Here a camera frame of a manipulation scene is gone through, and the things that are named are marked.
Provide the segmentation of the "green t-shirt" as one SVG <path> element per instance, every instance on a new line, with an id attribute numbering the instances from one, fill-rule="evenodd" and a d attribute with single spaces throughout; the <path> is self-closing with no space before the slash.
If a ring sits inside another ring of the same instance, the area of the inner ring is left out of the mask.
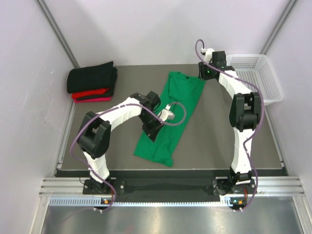
<path id="1" fill-rule="evenodd" d="M 178 123 L 183 120 L 184 116 L 186 118 L 178 126 L 164 125 L 154 142 L 145 133 L 142 133 L 134 150 L 134 155 L 172 167 L 172 155 L 197 106 L 204 86 L 205 81 L 200 80 L 198 77 L 188 76 L 181 72 L 170 72 L 163 92 L 160 95 L 161 104 L 156 109 L 156 113 L 158 114 L 160 110 L 170 103 L 179 102 L 185 107 L 186 113 L 184 113 L 181 106 L 173 104 L 170 107 L 170 111 L 174 113 L 175 118 L 168 122 Z"/>

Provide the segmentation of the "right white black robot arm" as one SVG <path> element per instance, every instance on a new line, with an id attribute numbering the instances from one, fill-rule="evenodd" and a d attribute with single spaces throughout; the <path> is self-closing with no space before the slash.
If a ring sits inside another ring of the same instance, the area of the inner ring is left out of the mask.
<path id="1" fill-rule="evenodd" d="M 202 49 L 200 58 L 199 78 L 215 79 L 232 99 L 229 122 L 234 130 L 234 157 L 227 179 L 213 180 L 214 191 L 219 195 L 239 193 L 252 183 L 251 136 L 261 121 L 261 97 L 238 78 L 233 67 L 227 65 L 225 52 Z"/>

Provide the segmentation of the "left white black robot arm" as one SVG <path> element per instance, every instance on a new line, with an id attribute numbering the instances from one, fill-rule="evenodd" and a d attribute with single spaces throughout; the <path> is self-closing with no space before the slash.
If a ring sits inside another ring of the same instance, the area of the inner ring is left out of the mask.
<path id="1" fill-rule="evenodd" d="M 78 145 L 87 159 L 87 163 L 94 171 L 89 173 L 89 180 L 86 181 L 90 189 L 99 193 L 109 191 L 111 182 L 108 179 L 110 173 L 106 164 L 105 154 L 110 145 L 111 132 L 133 117 L 139 117 L 142 121 L 142 129 L 151 141 L 156 140 L 156 136 L 163 127 L 162 121 L 173 119 L 174 114 L 170 111 L 170 105 L 157 112 L 156 117 L 149 112 L 154 111 L 160 104 L 159 96 L 150 91 L 144 96 L 134 93 L 125 101 L 115 106 L 115 110 L 102 113 L 83 129 L 97 113 L 88 112 L 80 126 L 81 136 L 78 138 Z"/>

